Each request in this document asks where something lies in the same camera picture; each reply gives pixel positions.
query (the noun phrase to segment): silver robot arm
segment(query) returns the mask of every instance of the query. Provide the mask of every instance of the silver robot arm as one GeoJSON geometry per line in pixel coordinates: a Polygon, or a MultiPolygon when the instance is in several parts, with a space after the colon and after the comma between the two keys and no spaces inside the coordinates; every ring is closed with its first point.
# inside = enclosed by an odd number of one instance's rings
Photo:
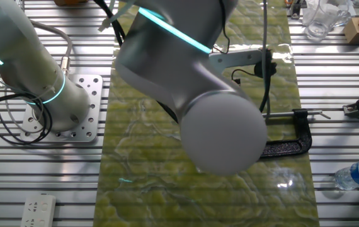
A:
{"type": "MultiPolygon", "coordinates": [[[[237,1],[223,2],[228,17],[237,1]]],[[[197,167],[219,175],[250,167],[265,148],[266,126],[248,96],[209,59],[222,29],[219,2],[135,4],[141,8],[115,61],[119,75],[174,111],[197,167]]]]}
{"type": "MultiPolygon", "coordinates": [[[[87,116],[88,94],[64,76],[29,19],[10,0],[0,0],[0,74],[6,84],[36,95],[54,85],[42,96],[54,122],[53,131],[72,129],[87,116]]],[[[38,115],[39,110],[32,106],[38,115]]]]}

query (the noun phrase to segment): marble surface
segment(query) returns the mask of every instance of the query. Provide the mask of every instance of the marble surface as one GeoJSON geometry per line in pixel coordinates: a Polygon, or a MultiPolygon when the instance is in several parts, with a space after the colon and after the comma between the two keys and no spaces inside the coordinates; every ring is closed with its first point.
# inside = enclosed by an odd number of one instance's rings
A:
{"type": "MultiPolygon", "coordinates": [[[[227,24],[231,50],[261,46],[259,2],[239,1],[227,24]]],[[[268,44],[278,63],[271,109],[285,112],[300,107],[290,35],[283,1],[270,2],[268,8],[268,44]]],[[[136,10],[120,18],[124,30],[136,10]]],[[[217,45],[226,45],[224,37],[217,45]]],[[[242,68],[253,72],[251,66],[242,68]]],[[[234,76],[259,105],[262,80],[234,76]]],[[[285,122],[270,123],[271,140],[295,136],[294,127],[285,122]]],[[[263,160],[237,175],[219,177],[190,161],[174,138],[179,131],[154,100],[131,88],[112,68],[95,227],[319,226],[308,155],[263,160]]]]}

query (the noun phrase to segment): mounting plate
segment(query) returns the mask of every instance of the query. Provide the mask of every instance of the mounting plate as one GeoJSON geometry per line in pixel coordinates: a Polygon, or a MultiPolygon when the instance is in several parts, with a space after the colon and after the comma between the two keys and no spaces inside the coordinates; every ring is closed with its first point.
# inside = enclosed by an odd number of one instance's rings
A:
{"type": "MultiPolygon", "coordinates": [[[[103,78],[99,75],[69,75],[73,83],[81,85],[89,94],[90,107],[86,120],[81,122],[75,128],[65,132],[52,131],[41,142],[45,143],[88,143],[96,139],[98,130],[98,117],[100,115],[101,96],[103,90],[103,78]]],[[[31,106],[27,104],[23,119],[23,127],[28,131],[35,131],[42,125],[33,120],[31,106]]],[[[32,141],[39,136],[39,133],[29,134],[21,132],[20,137],[25,141],[32,141]]]]}

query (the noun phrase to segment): power outlet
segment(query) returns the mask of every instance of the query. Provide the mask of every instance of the power outlet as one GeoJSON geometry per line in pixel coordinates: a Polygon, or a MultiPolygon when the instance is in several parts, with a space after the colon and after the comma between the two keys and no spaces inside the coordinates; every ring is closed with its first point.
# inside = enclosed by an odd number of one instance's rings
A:
{"type": "Polygon", "coordinates": [[[53,195],[31,195],[24,205],[20,227],[52,227],[56,197],[53,195]]]}

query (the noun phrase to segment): gray cable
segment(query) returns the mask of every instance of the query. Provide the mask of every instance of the gray cable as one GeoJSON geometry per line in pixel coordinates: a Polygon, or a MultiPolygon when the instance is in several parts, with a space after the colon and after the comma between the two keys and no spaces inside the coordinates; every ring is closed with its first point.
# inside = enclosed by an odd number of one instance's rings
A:
{"type": "Polygon", "coordinates": [[[66,53],[65,53],[64,57],[69,57],[71,55],[72,48],[73,48],[73,43],[72,43],[71,38],[68,35],[66,35],[66,33],[64,33],[61,30],[56,29],[56,28],[54,28],[52,26],[44,25],[44,24],[38,23],[38,22],[33,21],[33,20],[30,20],[30,21],[31,21],[31,23],[33,24],[34,27],[40,28],[40,29],[48,31],[48,32],[55,33],[57,35],[60,35],[62,38],[64,38],[66,40],[66,42],[67,42],[67,50],[66,50],[66,53]]]}

